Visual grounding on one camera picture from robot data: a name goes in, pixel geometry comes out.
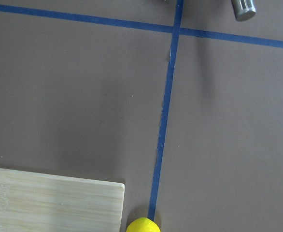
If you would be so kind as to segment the yellow lemon near board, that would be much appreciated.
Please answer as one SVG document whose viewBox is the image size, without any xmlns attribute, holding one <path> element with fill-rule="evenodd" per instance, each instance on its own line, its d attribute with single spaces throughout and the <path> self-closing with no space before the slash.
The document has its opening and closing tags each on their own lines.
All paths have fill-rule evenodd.
<svg viewBox="0 0 283 232">
<path fill-rule="evenodd" d="M 131 222 L 126 232 L 161 232 L 160 228 L 152 220 L 141 217 Z"/>
</svg>

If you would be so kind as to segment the metal cylinder post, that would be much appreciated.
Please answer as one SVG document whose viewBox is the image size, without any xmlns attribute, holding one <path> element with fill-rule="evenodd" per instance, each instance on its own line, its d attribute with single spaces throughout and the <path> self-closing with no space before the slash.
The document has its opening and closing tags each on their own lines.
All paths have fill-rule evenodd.
<svg viewBox="0 0 283 232">
<path fill-rule="evenodd" d="M 251 19 L 256 14 L 253 0 L 231 0 L 235 19 L 239 22 Z"/>
</svg>

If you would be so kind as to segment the light wooden cutting board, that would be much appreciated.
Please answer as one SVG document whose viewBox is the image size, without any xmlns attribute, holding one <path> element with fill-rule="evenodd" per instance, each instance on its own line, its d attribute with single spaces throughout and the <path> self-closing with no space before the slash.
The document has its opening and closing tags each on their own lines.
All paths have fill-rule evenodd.
<svg viewBox="0 0 283 232">
<path fill-rule="evenodd" d="M 0 168 L 0 232 L 117 232 L 122 183 Z"/>
</svg>

